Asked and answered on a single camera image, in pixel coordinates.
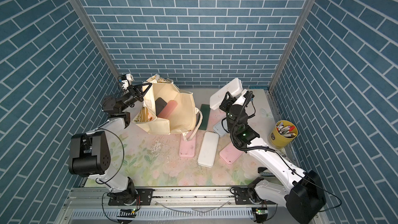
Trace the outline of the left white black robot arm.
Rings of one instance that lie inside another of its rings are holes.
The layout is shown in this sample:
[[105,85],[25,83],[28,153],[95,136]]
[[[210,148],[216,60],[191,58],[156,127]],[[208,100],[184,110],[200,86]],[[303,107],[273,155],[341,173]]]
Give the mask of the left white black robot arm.
[[71,174],[88,177],[108,189],[111,205],[139,205],[140,195],[131,178],[119,173],[111,164],[108,138],[116,137],[117,131],[130,125],[130,113],[135,102],[143,102],[144,96],[151,88],[151,83],[130,85],[120,97],[109,95],[102,102],[102,110],[108,119],[102,126],[87,133],[72,136],[68,169]]

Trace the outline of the black case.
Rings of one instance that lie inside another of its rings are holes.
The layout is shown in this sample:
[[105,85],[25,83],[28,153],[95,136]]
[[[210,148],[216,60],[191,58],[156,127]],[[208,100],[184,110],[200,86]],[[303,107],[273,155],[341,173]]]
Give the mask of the black case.
[[164,101],[161,97],[157,98],[155,100],[155,113],[156,113],[156,116],[158,116],[163,111],[163,109],[166,106],[167,106],[167,102],[166,101]]

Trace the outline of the light blue case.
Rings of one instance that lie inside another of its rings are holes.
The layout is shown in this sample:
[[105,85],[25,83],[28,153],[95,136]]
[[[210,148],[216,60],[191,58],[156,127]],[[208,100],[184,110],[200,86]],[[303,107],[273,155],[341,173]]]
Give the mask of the light blue case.
[[213,131],[222,138],[229,133],[227,127],[227,120],[223,119],[213,126]]

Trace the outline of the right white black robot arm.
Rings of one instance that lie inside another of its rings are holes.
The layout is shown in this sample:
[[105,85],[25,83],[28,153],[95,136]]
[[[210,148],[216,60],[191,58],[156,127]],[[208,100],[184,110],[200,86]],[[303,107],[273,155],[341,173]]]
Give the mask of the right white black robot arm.
[[305,172],[268,146],[248,124],[246,106],[254,98],[247,91],[239,98],[226,92],[219,108],[226,113],[227,130],[233,146],[260,161],[281,184],[261,177],[248,185],[247,196],[254,204],[272,201],[285,207],[301,224],[308,224],[326,204],[322,182],[315,171]]

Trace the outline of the white pencil case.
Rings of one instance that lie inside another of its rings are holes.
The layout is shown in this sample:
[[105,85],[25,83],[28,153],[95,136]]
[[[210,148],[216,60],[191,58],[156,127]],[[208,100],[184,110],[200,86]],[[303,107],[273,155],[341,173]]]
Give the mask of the white pencil case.
[[198,156],[198,164],[203,167],[212,168],[215,161],[219,135],[213,132],[205,132],[202,146]]

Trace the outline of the translucent pink case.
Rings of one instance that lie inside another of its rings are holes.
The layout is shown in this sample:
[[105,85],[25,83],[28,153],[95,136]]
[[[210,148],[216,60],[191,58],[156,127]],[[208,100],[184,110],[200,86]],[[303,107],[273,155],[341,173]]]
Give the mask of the translucent pink case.
[[167,103],[167,106],[163,109],[163,111],[158,115],[159,118],[169,119],[171,114],[176,109],[178,103],[175,100],[170,100]]

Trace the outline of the dark green pencil case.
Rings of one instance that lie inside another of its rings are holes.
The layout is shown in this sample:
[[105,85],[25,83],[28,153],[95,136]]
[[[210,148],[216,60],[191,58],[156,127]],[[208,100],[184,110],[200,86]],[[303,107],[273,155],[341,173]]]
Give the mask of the dark green pencil case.
[[209,122],[209,116],[210,116],[210,106],[208,104],[202,104],[200,111],[202,113],[202,122],[201,122],[199,129],[206,131],[208,122]]

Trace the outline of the cream canvas tote bag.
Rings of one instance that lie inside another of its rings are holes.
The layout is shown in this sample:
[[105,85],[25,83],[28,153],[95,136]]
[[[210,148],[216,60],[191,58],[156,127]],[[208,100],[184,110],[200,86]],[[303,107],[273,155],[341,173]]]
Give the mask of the cream canvas tote bag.
[[181,91],[171,79],[158,74],[147,82],[143,107],[132,121],[149,134],[181,134],[184,141],[191,141],[203,120],[193,93]]

